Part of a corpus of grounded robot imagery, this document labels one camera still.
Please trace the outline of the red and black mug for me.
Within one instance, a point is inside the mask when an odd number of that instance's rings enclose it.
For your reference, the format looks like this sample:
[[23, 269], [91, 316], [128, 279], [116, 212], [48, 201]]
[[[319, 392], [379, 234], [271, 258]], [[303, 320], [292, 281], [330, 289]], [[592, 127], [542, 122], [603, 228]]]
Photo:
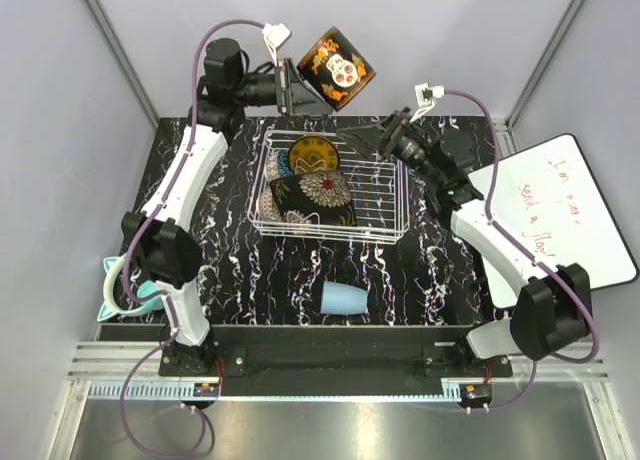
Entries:
[[370, 62], [335, 26], [301, 58], [297, 70], [335, 112], [349, 104], [376, 75]]

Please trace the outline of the yellow patterned plate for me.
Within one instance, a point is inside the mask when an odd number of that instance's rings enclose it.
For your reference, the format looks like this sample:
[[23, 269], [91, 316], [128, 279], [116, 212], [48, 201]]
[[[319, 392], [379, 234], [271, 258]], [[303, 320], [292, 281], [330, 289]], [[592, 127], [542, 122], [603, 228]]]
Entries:
[[306, 135], [290, 147], [288, 163], [294, 174], [334, 171], [340, 166], [340, 154], [326, 137]]

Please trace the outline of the white wire dish rack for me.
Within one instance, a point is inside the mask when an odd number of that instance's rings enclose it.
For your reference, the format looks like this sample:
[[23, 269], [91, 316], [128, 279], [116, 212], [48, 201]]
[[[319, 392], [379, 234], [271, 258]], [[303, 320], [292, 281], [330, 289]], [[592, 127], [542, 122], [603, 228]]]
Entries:
[[272, 130], [248, 218], [264, 236], [394, 244], [409, 229], [408, 170], [331, 133]]

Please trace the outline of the blue patterned bowl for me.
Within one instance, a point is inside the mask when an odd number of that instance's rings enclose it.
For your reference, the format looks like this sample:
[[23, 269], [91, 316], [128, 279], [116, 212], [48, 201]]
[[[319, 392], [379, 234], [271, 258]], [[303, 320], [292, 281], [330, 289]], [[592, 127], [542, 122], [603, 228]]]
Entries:
[[264, 175], [268, 181], [293, 175], [293, 171], [291, 170], [288, 161], [288, 152], [286, 150], [274, 150], [267, 155]]

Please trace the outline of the black floral square plate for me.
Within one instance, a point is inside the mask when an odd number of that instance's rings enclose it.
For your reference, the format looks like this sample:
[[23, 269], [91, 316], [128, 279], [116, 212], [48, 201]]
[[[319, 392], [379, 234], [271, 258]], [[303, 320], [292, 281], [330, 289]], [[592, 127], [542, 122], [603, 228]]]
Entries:
[[339, 170], [280, 178], [271, 181], [269, 187], [286, 223], [357, 225], [351, 190]]

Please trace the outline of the beige patterned bowl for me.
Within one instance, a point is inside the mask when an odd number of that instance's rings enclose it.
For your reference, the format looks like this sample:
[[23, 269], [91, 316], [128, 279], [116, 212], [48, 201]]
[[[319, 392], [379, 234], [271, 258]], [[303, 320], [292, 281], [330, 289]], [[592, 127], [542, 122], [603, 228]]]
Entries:
[[259, 216], [262, 221], [269, 223], [282, 223], [283, 217], [274, 200], [272, 190], [267, 187], [259, 196], [258, 207]]

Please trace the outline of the light blue plastic cup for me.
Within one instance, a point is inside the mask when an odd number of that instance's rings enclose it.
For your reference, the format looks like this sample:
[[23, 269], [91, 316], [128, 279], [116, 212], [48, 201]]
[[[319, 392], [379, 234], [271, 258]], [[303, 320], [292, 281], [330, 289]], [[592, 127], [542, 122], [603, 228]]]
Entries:
[[323, 284], [320, 313], [323, 315], [359, 315], [367, 310], [368, 293], [351, 285], [326, 281]]

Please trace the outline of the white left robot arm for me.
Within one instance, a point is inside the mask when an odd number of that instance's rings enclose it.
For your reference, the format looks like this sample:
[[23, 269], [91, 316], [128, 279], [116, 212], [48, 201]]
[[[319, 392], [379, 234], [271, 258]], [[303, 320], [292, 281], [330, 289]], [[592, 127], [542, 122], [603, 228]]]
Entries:
[[189, 233], [212, 170], [235, 138], [246, 107], [275, 106], [295, 116], [331, 110], [305, 85], [289, 59], [277, 57], [289, 35], [282, 24], [263, 27], [275, 67], [272, 74], [250, 70], [234, 39], [200, 42], [191, 73], [192, 106], [175, 158], [149, 202], [122, 219], [128, 249], [117, 277], [131, 301], [162, 302], [169, 321], [169, 337], [162, 344], [170, 351], [167, 358], [196, 376], [216, 365], [211, 327], [197, 287], [202, 251]]

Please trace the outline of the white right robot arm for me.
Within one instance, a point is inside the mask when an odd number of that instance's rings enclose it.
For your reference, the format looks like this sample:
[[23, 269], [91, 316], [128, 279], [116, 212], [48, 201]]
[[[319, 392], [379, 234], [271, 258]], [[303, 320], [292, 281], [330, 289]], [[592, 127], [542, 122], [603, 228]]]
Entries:
[[363, 158], [393, 157], [411, 168], [425, 183], [429, 215], [472, 246], [515, 294], [508, 318], [474, 327], [458, 341], [460, 373], [476, 376], [491, 358], [516, 353], [539, 361], [594, 333], [588, 273], [577, 263], [547, 266], [498, 223], [469, 179], [474, 157], [465, 132], [450, 129], [431, 140], [402, 110], [337, 136]]

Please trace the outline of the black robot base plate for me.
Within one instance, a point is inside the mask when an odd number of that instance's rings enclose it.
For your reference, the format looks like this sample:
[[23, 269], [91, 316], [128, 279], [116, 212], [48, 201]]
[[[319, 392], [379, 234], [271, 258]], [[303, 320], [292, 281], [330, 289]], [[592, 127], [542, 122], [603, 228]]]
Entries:
[[219, 325], [200, 347], [174, 344], [137, 373], [139, 382], [221, 382], [236, 401], [451, 403], [485, 378], [526, 382], [522, 355], [469, 360], [462, 327]]

